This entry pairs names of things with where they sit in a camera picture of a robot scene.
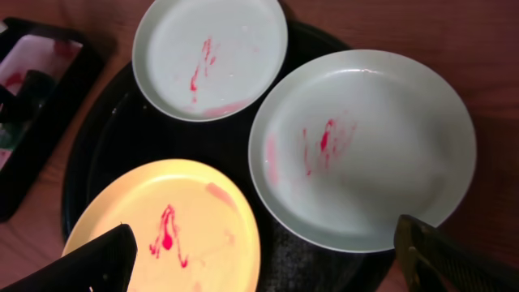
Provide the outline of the green and yellow sponge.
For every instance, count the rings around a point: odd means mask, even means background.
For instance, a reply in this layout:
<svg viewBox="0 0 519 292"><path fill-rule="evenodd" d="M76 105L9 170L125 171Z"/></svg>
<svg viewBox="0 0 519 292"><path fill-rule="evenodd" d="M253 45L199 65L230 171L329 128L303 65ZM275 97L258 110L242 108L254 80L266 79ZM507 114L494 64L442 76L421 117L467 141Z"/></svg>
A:
<svg viewBox="0 0 519 292"><path fill-rule="evenodd" d="M30 122L7 122L1 124L1 150L14 152L25 136Z"/></svg>

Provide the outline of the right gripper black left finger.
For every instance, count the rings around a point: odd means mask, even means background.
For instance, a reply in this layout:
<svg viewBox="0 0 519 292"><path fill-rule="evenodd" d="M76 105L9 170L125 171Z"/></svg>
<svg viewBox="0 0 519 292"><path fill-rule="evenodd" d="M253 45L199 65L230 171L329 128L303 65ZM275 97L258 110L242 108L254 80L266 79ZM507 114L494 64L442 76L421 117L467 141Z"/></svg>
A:
<svg viewBox="0 0 519 292"><path fill-rule="evenodd" d="M128 224L120 224L1 292L126 292L137 254Z"/></svg>

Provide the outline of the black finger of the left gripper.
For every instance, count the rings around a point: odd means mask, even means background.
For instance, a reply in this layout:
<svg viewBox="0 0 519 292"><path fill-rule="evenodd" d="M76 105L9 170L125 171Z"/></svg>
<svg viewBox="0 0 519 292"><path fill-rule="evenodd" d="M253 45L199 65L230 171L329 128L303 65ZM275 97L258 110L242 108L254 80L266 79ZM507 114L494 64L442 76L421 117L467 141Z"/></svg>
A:
<svg viewBox="0 0 519 292"><path fill-rule="evenodd" d="M50 75L37 70L27 71L21 88L15 95L1 86L1 123L32 119L56 86L56 81Z"/></svg>

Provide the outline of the yellow plate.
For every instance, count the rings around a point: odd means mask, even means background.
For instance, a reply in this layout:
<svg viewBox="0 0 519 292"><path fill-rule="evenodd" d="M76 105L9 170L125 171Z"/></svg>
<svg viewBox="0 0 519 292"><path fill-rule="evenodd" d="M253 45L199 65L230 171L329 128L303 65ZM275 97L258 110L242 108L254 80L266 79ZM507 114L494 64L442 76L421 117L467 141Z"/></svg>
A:
<svg viewBox="0 0 519 292"><path fill-rule="evenodd" d="M66 241L76 250L120 224L137 253L130 291L254 291L260 237L244 194L219 170L168 159L139 166L87 206Z"/></svg>

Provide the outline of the large mint green plate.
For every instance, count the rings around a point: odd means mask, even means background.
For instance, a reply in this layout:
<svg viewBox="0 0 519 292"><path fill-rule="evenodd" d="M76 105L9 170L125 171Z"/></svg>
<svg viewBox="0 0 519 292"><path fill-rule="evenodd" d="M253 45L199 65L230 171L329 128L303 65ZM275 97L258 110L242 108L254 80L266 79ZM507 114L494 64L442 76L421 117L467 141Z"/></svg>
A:
<svg viewBox="0 0 519 292"><path fill-rule="evenodd" d="M351 253L392 249L403 214L440 225L468 191L476 156L474 125L451 85L371 49L290 72L248 142L252 182L272 216L309 243Z"/></svg>

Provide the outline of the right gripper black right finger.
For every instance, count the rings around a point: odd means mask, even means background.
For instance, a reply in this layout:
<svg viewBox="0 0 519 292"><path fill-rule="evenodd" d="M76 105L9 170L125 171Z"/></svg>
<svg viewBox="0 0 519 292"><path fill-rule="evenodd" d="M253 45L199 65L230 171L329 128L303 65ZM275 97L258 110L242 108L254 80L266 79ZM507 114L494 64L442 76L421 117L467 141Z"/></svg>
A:
<svg viewBox="0 0 519 292"><path fill-rule="evenodd" d="M399 216L394 233L397 262L410 291L518 292L518 272L461 249L435 227Z"/></svg>

